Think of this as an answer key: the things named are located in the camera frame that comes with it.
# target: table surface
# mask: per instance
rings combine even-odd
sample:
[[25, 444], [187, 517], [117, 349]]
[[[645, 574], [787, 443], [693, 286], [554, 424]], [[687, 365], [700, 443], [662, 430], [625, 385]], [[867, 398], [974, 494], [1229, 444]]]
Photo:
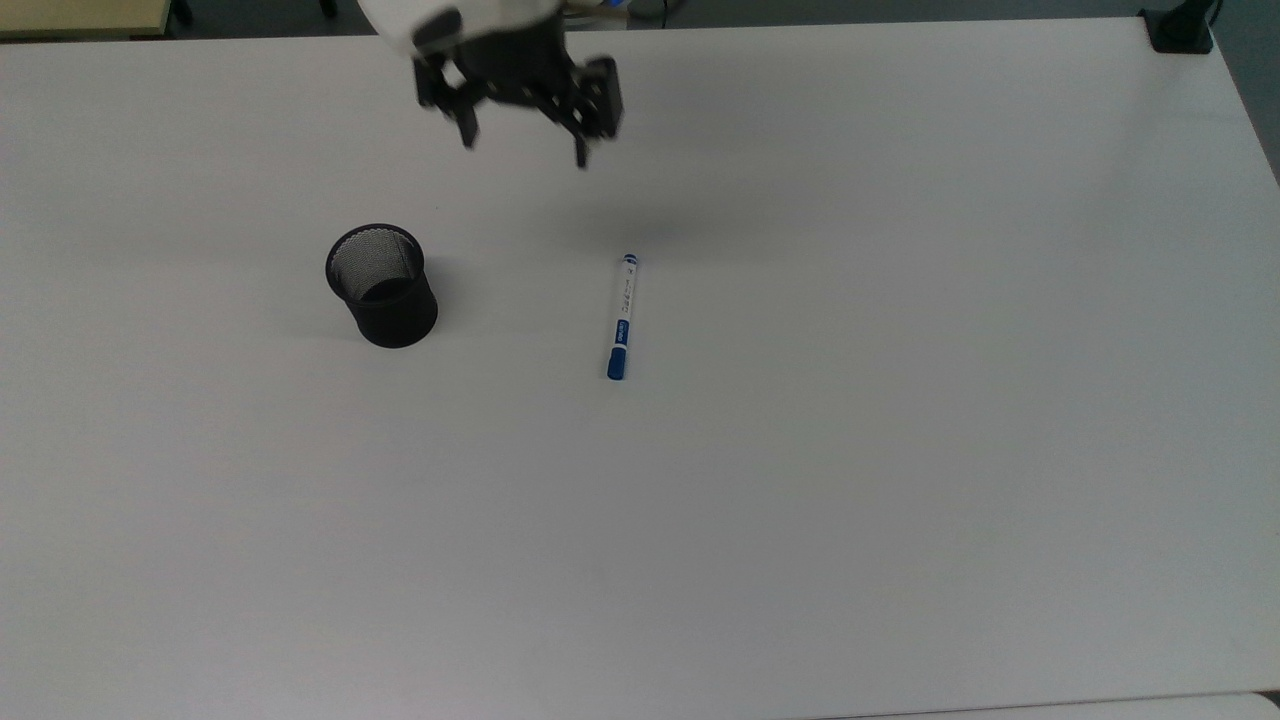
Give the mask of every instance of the table surface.
[[169, 0], [5, 0], [0, 37], [159, 35]]
[[[1280, 191], [1138, 19], [0, 49], [0, 715], [771, 720], [1280, 685]], [[425, 245], [371, 347], [332, 242]], [[604, 379], [623, 252], [628, 378]]]
[[1280, 720], [1280, 710], [1262, 696], [1225, 694], [969, 710], [931, 715], [929, 720]]

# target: black mesh pen holder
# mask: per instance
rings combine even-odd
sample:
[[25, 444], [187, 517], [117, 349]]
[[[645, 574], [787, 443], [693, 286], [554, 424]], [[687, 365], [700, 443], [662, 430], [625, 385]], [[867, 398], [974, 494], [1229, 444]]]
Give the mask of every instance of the black mesh pen holder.
[[325, 275], [374, 345], [413, 345], [435, 325], [439, 307], [422, 274], [422, 247], [396, 225], [361, 225], [342, 236]]

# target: marker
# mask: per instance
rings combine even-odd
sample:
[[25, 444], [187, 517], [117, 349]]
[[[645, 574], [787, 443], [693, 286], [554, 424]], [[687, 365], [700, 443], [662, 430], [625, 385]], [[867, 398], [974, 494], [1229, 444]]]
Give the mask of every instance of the marker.
[[618, 324], [613, 329], [613, 348], [605, 374], [611, 380], [621, 380], [627, 370], [627, 340], [631, 336], [631, 297], [636, 290], [636, 256], [622, 256], [622, 283], [618, 286]]

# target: floor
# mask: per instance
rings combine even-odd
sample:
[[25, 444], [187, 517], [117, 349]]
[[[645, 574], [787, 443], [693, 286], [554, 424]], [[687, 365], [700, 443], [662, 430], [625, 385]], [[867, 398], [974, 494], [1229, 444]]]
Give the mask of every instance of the floor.
[[[372, 33], [356, 0], [337, 0], [338, 15], [332, 19], [321, 14], [317, 0], [188, 3], [195, 22], [189, 27], [170, 23], [172, 35], [179, 38]], [[634, 0], [634, 4], [658, 8], [660, 0]], [[1167, 9], [1176, 4], [1178, 0], [687, 0], [669, 27], [1133, 17], [1143, 6]], [[1225, 0], [1213, 32], [1271, 170], [1280, 177], [1280, 79], [1276, 79], [1280, 78], [1280, 1]]]

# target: blue marker cap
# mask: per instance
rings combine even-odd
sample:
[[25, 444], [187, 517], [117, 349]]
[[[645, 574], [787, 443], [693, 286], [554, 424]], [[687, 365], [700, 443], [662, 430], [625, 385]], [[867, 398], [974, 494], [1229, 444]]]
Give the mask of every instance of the blue marker cap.
[[605, 372], [611, 380], [621, 380], [622, 373], [627, 369], [627, 348], [614, 347], [609, 351], [609, 369]]

